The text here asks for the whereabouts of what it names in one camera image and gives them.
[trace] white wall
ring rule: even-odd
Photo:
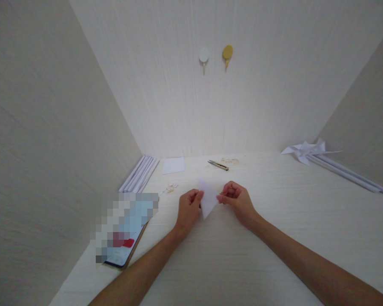
[[[161,157],[313,141],[383,38],[383,0],[70,2],[142,153]]]
[[[68,1],[0,1],[0,305],[51,301],[140,156]]]
[[[383,41],[320,135],[330,158],[383,184]]]

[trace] person's left hand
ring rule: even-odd
[[[183,240],[192,230],[199,215],[200,201],[204,195],[203,191],[192,189],[180,196],[179,212],[177,214],[176,225],[173,230]]]

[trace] forearm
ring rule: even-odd
[[[114,279],[89,305],[139,305],[182,240],[179,234],[171,231]]]
[[[298,243],[261,217],[250,230],[307,285],[325,305],[383,305],[383,294]]]

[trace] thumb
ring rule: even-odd
[[[225,196],[225,195],[218,195],[217,196],[217,200],[220,203],[228,204],[228,205],[231,205],[231,206],[234,206],[236,204],[236,201],[237,201],[237,199],[229,198],[228,196]]]
[[[203,198],[203,195],[204,195],[204,191],[200,190],[199,193],[194,198],[192,205],[199,207],[201,199]]]

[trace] square paper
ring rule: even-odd
[[[182,172],[184,171],[184,169],[185,169],[184,157],[177,157],[174,159],[165,159],[162,174]]]

